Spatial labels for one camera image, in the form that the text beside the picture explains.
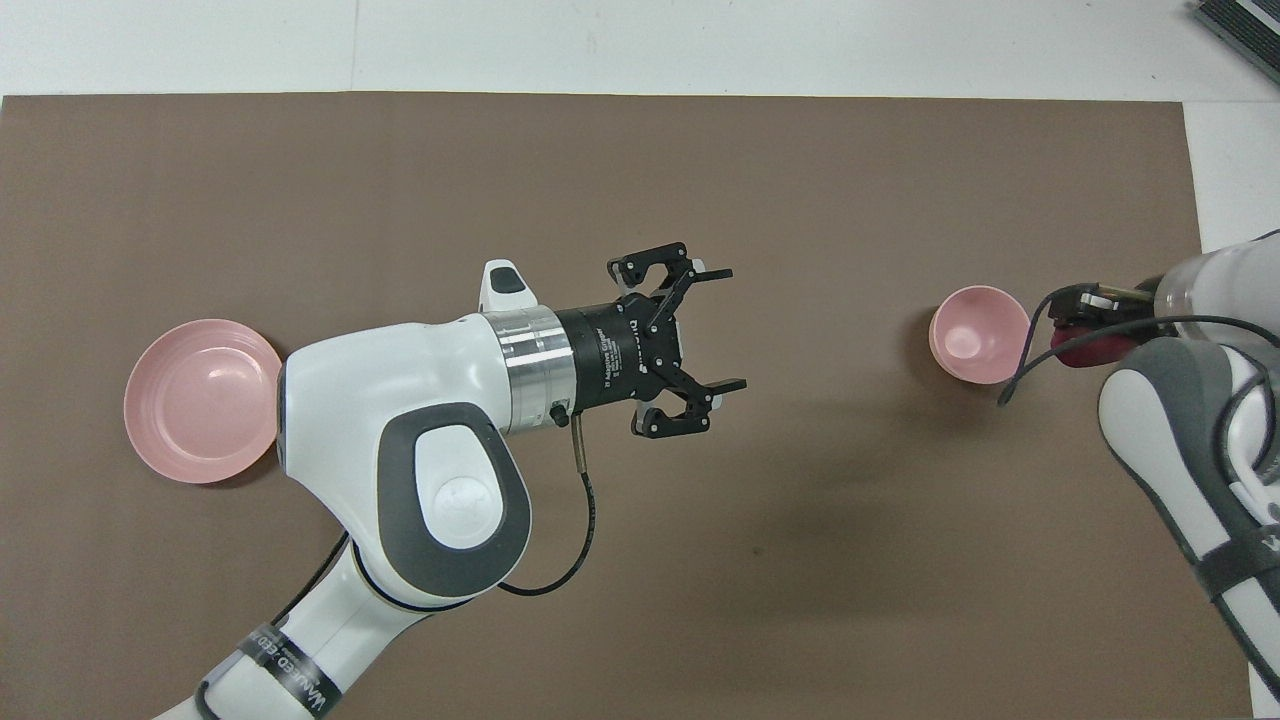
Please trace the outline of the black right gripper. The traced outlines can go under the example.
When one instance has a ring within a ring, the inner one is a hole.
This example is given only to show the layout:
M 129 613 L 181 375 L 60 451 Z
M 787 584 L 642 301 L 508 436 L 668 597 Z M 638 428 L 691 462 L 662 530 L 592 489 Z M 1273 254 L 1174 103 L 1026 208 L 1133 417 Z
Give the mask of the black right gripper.
M 1055 328 L 1082 323 L 1128 323 L 1155 318 L 1151 302 L 1133 300 L 1082 300 L 1079 304 L 1052 304 Z

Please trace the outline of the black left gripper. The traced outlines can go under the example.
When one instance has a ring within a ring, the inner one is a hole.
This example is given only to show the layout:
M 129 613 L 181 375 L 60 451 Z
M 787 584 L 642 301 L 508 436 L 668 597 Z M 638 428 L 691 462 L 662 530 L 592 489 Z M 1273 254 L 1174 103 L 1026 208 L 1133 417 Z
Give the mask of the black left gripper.
M 652 295 L 640 293 L 655 266 L 666 275 Z M 746 389 L 748 382 L 728 378 L 704 386 L 676 365 L 684 350 L 675 314 L 696 283 L 726 281 L 733 272 L 708 270 L 703 260 L 690 258 L 682 242 L 612 258 L 607 272 L 622 297 L 556 311 L 573 357 L 573 410 L 632 398 L 637 402 L 635 436 L 659 439 L 709 430 L 721 397 Z M 657 405 L 663 392 L 684 402 L 681 413 L 669 415 Z

